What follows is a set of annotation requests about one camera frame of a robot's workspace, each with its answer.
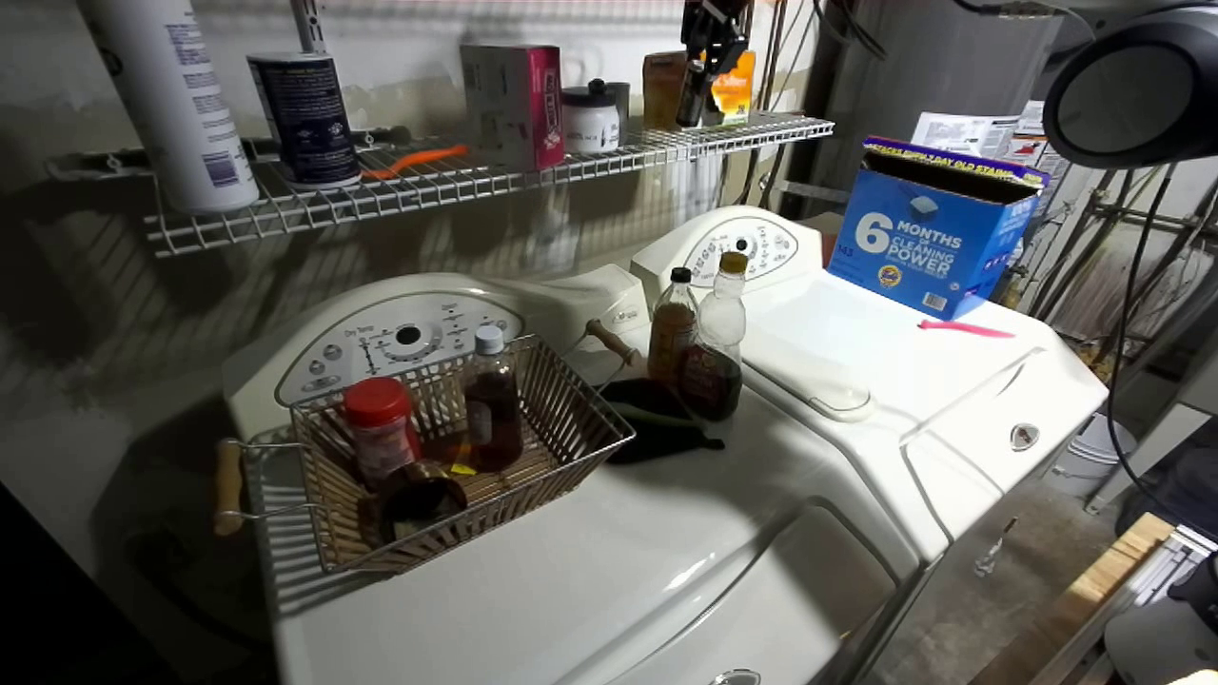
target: white washing machine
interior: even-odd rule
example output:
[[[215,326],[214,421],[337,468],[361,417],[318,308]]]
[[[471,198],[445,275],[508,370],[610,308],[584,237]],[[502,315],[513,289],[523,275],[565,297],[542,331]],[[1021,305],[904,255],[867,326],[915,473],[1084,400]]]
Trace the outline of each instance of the white washing machine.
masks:
[[[904,603],[922,552],[837,436],[745,392],[728,449],[606,464],[569,494],[414,572],[326,576],[285,402],[463,355],[482,321],[589,381],[584,321],[645,339],[643,287],[601,266],[542,289],[455,275],[322,305],[229,392],[281,676],[329,680],[839,680]]]
[[[1050,455],[1106,388],[1021,313],[929,321],[823,272],[815,230],[730,204],[633,258],[645,297],[668,266],[709,289],[720,252],[748,252],[745,381],[832,443],[926,558]]]

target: cardboard box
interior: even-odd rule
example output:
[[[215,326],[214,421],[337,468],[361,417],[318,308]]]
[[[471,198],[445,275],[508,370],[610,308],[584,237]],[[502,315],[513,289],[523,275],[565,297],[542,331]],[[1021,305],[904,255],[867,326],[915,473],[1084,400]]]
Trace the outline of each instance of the cardboard box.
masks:
[[[830,275],[956,321],[1000,283],[1041,185],[1040,169],[871,136]]]
[[[461,46],[471,152],[507,169],[563,164],[556,46]]]

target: cleaning product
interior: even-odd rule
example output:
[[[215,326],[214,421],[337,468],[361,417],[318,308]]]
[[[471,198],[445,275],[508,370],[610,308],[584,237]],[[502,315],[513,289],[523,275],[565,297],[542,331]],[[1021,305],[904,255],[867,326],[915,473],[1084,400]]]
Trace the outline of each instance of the cleaning product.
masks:
[[[260,200],[190,0],[74,0],[173,214]]]

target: washing machine control panel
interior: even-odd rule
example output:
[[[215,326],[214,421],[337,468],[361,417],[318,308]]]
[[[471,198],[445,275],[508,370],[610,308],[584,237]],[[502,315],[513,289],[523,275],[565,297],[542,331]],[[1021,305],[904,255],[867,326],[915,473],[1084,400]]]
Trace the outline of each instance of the washing machine control panel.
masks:
[[[691,287],[710,289],[724,252],[748,255],[745,277],[752,283],[789,266],[794,258],[794,249],[797,242],[792,230],[776,220],[724,220],[691,242],[685,264],[691,272]]]
[[[523,321],[471,293],[400,293],[372,299],[322,335],[276,381],[276,402],[329,395],[365,378],[394,378],[414,367],[471,355],[471,331],[493,324],[507,339],[522,335]]]

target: can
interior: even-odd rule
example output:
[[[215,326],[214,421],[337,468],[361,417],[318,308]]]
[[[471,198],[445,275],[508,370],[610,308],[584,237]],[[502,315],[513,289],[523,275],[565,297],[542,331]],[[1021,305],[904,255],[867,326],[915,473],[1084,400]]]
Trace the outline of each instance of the can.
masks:
[[[190,0],[74,0],[173,214],[260,200]]]
[[[268,55],[246,62],[290,184],[301,192],[356,184],[334,62],[326,55]]]

